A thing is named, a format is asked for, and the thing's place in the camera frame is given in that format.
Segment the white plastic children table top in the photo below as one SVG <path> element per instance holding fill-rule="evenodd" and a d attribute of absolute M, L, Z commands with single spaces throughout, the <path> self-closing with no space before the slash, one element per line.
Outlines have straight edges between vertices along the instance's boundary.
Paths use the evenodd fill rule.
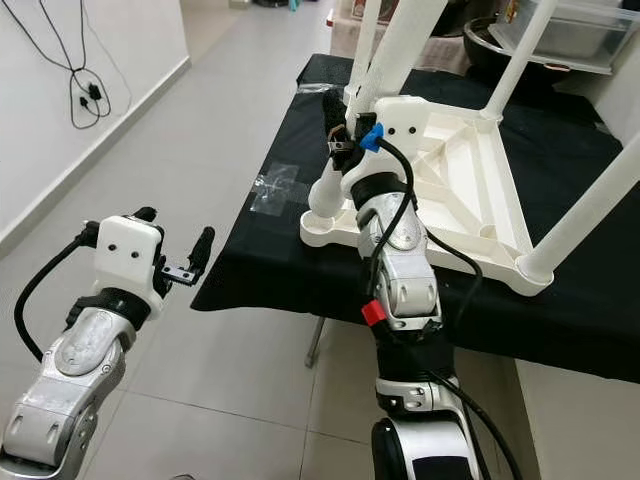
<path fill-rule="evenodd" d="M 410 183 L 402 191 L 352 200 L 326 161 L 300 218 L 302 241 L 462 273 L 475 261 L 486 278 L 511 289 L 520 282 L 515 260 L 534 244 L 498 123 L 481 119 L 479 110 L 428 101 L 419 155 L 404 165 Z"/>

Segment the clear plastic storage box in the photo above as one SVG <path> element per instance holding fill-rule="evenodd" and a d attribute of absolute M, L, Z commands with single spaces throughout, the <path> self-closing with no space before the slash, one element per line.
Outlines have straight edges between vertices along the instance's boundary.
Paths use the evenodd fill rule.
<path fill-rule="evenodd" d="M 509 0 L 488 32 L 502 49 L 515 51 L 548 1 Z M 530 59 L 609 76 L 639 22 L 640 0 L 556 0 Z"/>

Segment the white plastic table leg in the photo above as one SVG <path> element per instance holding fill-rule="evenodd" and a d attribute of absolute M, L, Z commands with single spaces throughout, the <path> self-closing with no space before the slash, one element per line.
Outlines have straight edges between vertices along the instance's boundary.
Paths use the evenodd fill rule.
<path fill-rule="evenodd" d="M 540 37 L 543 36 L 545 27 L 550 18 L 556 13 L 561 0 L 539 0 L 534 13 L 532 13 L 529 26 L 525 29 L 524 35 L 518 41 L 515 51 L 509 56 L 508 67 L 504 69 L 503 76 L 499 78 L 497 87 L 494 88 L 492 96 L 483 109 L 479 111 L 481 119 L 489 122 L 499 122 L 506 105 L 515 92 L 518 82 L 524 70 L 531 60 L 532 54 L 539 45 Z"/>
<path fill-rule="evenodd" d="M 554 271 L 640 182 L 640 132 L 623 146 L 603 173 L 529 253 L 515 260 L 520 282 L 512 291 L 531 297 L 556 279 Z"/>
<path fill-rule="evenodd" d="M 355 134 L 356 116 L 370 113 L 372 104 L 385 96 L 396 96 L 448 0 L 399 0 L 396 13 L 379 45 L 374 45 L 370 68 L 355 100 L 347 104 L 348 131 Z"/>
<path fill-rule="evenodd" d="M 364 77 L 369 72 L 374 40 L 378 32 L 378 23 L 381 12 L 381 0 L 360 0 L 360 28 L 353 56 L 353 65 L 349 83 L 344 88 L 344 101 L 351 104 L 355 100 L 357 92 L 364 84 Z"/>

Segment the metal folding table leg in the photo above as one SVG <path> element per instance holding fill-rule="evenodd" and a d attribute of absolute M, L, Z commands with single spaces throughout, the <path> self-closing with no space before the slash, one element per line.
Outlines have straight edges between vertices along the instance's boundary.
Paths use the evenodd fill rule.
<path fill-rule="evenodd" d="M 303 357 L 303 366 L 306 369 L 314 369 L 317 362 L 317 355 L 319 355 L 320 340 L 323 338 L 325 326 L 328 324 L 328 317 L 316 317 L 314 329 L 308 342 L 306 349 L 306 355 Z"/>

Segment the beige cloth covered bench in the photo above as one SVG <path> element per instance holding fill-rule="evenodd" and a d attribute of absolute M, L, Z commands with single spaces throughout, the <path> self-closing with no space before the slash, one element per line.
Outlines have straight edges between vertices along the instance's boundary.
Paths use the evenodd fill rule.
<path fill-rule="evenodd" d="M 329 54 L 339 58 L 355 59 L 358 35 L 362 26 L 360 18 L 346 12 L 337 12 L 326 20 L 330 26 Z M 420 70 L 448 70 L 463 74 L 471 61 L 465 51 L 462 36 L 430 37 L 413 68 Z"/>

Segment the cross-shaped clear tape patch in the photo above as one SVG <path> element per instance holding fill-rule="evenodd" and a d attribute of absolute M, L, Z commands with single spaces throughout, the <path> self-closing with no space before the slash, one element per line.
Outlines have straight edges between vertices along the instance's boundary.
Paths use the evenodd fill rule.
<path fill-rule="evenodd" d="M 306 204 L 310 184 L 298 179 L 296 165 L 273 163 L 253 179 L 250 211 L 280 216 L 292 204 Z"/>

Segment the black tablecloth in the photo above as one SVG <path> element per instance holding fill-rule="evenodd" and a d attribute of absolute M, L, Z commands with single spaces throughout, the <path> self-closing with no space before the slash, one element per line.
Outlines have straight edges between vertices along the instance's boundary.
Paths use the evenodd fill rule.
<path fill-rule="evenodd" d="M 584 97 L 509 101 L 500 124 L 527 228 L 540 241 L 621 151 Z M 260 307 L 361 323 L 360 257 L 298 236 L 305 205 L 278 215 L 243 204 L 192 308 Z M 485 280 L 458 314 L 471 271 L 438 271 L 453 346 L 640 384 L 640 186 L 632 189 L 534 297 Z"/>

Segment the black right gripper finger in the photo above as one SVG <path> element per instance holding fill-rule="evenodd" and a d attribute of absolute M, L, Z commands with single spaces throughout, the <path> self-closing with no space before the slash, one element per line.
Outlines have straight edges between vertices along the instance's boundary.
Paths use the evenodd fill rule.
<path fill-rule="evenodd" d="M 339 96 L 337 92 L 328 92 L 323 95 L 323 128 L 326 132 L 326 142 L 330 140 L 351 140 L 351 134 L 347 131 L 347 105 L 346 95 Z"/>

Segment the clear tape strip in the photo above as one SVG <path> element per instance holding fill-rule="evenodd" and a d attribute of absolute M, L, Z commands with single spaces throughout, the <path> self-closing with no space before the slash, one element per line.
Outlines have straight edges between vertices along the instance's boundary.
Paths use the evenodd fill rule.
<path fill-rule="evenodd" d="M 346 93 L 346 84 L 301 83 L 297 84 L 296 93 L 328 93 L 337 92 L 339 96 Z"/>

